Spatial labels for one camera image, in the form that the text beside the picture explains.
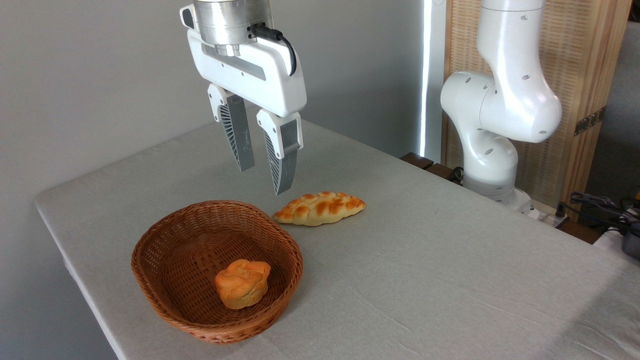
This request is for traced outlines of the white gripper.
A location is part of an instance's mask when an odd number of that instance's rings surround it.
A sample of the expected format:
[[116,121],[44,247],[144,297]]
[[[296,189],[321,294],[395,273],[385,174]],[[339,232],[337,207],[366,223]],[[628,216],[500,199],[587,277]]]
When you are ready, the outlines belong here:
[[245,100],[263,129],[275,194],[291,188],[303,148],[299,111],[307,104],[301,65],[278,39],[256,34],[273,28],[269,4],[190,4],[180,10],[195,67],[208,82],[215,121],[222,124],[240,171],[255,165]]

